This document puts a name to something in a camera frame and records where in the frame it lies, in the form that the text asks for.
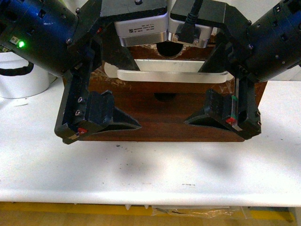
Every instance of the metal motor housing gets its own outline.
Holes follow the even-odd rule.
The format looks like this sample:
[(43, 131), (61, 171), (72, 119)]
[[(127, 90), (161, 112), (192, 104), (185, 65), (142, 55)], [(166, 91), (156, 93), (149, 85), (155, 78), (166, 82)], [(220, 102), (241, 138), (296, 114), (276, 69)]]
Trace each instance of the metal motor housing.
[(82, 58), (67, 51), (77, 24), (78, 18), (57, 0), (0, 1), (0, 45), (58, 77)]
[(252, 55), (244, 62), (257, 81), (300, 64), (301, 1), (282, 0), (247, 29)]

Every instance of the floor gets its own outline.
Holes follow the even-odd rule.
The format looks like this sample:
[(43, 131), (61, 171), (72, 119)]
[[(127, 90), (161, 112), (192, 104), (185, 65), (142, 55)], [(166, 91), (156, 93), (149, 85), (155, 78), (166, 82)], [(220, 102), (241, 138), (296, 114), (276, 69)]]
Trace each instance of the floor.
[(222, 220), (189, 217), (124, 216), (0, 211), (1, 226), (297, 226), (285, 220)]
[(251, 219), (149, 216), (152, 209), (0, 202), (0, 226), (297, 226), (290, 212), (252, 210)]

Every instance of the white tabletop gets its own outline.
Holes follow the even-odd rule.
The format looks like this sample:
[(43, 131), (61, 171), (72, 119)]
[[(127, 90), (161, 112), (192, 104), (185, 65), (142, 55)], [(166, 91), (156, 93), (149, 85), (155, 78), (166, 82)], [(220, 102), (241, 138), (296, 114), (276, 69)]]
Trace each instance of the white tabletop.
[(1, 99), (0, 201), (301, 206), (301, 82), (271, 81), (243, 143), (76, 142), (53, 130), (57, 80)]

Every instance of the black cable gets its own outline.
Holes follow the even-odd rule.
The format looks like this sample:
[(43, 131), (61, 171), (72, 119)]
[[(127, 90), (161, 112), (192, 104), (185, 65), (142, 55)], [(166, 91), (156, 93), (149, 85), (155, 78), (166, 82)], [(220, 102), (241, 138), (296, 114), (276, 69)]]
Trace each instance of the black cable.
[(4, 76), (18, 76), (18, 75), (26, 75), (32, 72), (33, 70), (33, 63), (28, 62), (28, 66), (20, 67), (16, 69), (2, 69), (0, 68), (0, 75)]
[(198, 13), (202, 7), (204, 0), (195, 0), (193, 7), (190, 11), (190, 13), (188, 14), (185, 23), (190, 24), (190, 25), (195, 25), (198, 19)]

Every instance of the dark wooden surface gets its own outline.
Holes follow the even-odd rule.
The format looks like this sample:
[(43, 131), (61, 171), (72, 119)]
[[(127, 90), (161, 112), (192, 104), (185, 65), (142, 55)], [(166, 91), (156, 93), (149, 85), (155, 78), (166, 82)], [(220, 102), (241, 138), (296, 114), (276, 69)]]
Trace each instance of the dark wooden surface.
[[(172, 59), (205, 60), (214, 45), (206, 49), (185, 47)], [(165, 59), (155, 45), (131, 47), (134, 58)], [(266, 83), (256, 84), (256, 101), (259, 104)], [(86, 138), (90, 141), (146, 141), (146, 142), (242, 142), (232, 132), (213, 128), (200, 128), (184, 124), (205, 100), (205, 92), (214, 89), (222, 94), (234, 93), (234, 80), (222, 84), (129, 82), (111, 79), (103, 70), (91, 75), (90, 90), (111, 90), (115, 106), (139, 121), (142, 128), (135, 131), (105, 132)], [(154, 93), (176, 93), (170, 102), (158, 101)]]

